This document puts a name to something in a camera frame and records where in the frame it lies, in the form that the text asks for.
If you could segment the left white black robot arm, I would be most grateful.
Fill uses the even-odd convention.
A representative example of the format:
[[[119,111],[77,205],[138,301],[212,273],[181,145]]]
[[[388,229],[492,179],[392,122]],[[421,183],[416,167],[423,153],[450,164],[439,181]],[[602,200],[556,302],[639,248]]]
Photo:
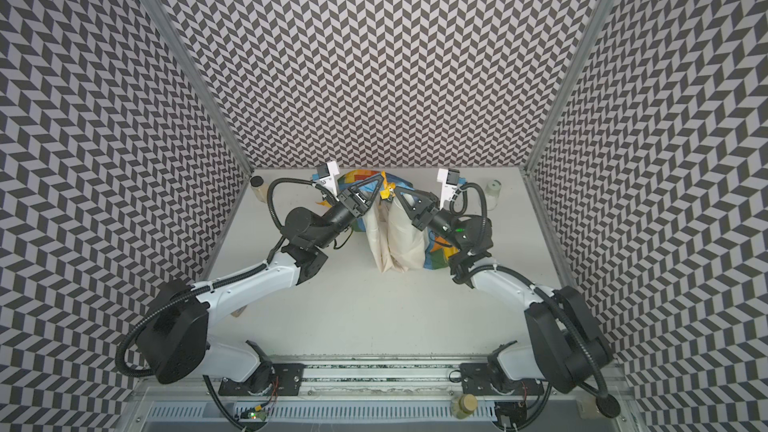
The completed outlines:
[[[334,192],[328,180],[306,180],[329,202],[323,214],[296,207],[280,219],[274,195],[283,179],[267,190],[267,206],[280,238],[267,258],[241,271],[187,285],[163,284],[146,315],[124,336],[115,355],[116,370],[132,378],[155,377],[171,384],[186,377],[221,378],[250,394],[272,387],[273,363],[254,341],[228,343],[214,334],[224,318],[280,290],[313,278],[327,260],[324,248],[363,217],[380,196],[383,174]]]

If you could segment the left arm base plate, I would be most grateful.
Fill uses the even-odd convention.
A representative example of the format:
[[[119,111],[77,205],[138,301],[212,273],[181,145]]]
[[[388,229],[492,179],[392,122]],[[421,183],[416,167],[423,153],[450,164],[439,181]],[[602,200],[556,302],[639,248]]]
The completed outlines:
[[[268,397],[273,393],[277,396],[297,396],[304,371],[302,363],[261,364],[244,382],[223,379],[218,393],[225,397]]]

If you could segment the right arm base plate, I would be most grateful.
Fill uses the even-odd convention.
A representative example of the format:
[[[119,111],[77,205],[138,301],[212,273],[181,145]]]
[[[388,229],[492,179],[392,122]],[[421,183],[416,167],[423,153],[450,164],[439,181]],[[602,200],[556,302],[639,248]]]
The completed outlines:
[[[510,379],[503,371],[488,363],[459,365],[462,390],[476,396],[540,396],[545,384],[537,379]]]

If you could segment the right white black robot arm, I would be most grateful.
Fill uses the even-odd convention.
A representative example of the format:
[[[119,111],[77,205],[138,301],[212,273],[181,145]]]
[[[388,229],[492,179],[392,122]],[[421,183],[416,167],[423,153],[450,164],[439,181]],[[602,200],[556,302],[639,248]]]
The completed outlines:
[[[415,228],[429,230],[456,248],[449,259],[456,284],[520,307],[528,341],[503,344],[488,356],[491,387],[506,394],[524,380],[537,379],[562,393],[580,388],[594,397],[601,415],[618,417],[621,406],[602,373],[613,360],[613,350],[583,296],[572,286],[554,289],[494,261],[485,193],[471,183],[456,192],[469,189],[476,190],[480,202],[479,213],[473,215],[442,207],[436,195],[425,191],[396,187],[394,195]]]

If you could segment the rainbow coloured jacket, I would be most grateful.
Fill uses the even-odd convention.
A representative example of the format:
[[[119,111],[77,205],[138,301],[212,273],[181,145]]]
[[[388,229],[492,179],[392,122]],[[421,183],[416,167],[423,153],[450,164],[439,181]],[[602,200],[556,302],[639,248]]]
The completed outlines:
[[[411,223],[394,189],[413,185],[394,175],[383,173],[379,199],[367,216],[352,225],[353,233],[363,233],[380,272],[406,272],[411,269],[436,270],[447,268],[449,259],[458,253],[445,239],[433,231],[420,231]]]

